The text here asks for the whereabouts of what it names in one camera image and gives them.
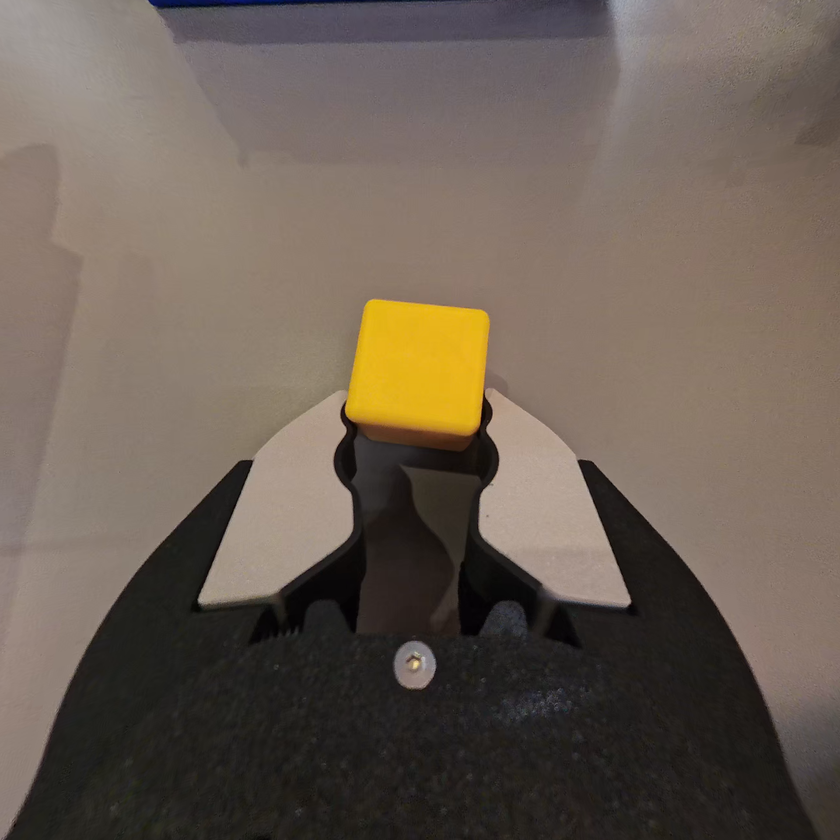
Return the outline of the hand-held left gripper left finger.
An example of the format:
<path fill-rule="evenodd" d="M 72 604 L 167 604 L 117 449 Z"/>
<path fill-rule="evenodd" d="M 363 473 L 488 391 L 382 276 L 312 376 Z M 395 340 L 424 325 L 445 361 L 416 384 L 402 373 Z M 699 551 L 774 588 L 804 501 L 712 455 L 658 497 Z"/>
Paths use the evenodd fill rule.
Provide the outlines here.
<path fill-rule="evenodd" d="M 197 604 L 270 605 L 288 628 L 334 601 L 351 631 L 364 581 L 357 427 L 337 391 L 292 420 L 253 458 Z"/>

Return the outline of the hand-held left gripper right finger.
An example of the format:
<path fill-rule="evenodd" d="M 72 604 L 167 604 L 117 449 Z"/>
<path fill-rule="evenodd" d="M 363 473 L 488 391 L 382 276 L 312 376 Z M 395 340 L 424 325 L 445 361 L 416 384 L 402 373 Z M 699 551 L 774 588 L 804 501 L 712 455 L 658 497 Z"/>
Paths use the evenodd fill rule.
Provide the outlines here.
<path fill-rule="evenodd" d="M 632 607 L 602 518 L 572 449 L 498 390 L 484 395 L 479 487 L 459 571 L 459 623 L 478 635 L 493 608 L 518 605 L 538 634 L 573 636 L 569 611 Z"/>

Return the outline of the yellow cube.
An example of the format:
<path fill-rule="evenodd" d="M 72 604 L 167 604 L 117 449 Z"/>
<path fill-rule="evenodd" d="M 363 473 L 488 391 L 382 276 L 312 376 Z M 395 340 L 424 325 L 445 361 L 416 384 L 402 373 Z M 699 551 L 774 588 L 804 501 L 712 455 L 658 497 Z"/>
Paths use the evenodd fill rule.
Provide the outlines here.
<path fill-rule="evenodd" d="M 367 301 L 346 417 L 375 442 L 465 451 L 480 428 L 489 332 L 480 309 Z"/>

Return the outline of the grey desk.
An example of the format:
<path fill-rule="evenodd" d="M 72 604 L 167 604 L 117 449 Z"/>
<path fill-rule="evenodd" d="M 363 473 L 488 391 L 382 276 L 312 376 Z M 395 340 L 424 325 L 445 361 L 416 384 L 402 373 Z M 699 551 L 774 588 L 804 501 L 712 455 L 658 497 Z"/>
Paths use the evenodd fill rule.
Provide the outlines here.
<path fill-rule="evenodd" d="M 2 835 L 142 562 L 371 298 L 700 578 L 838 823 L 838 2 L 2 2 Z"/>

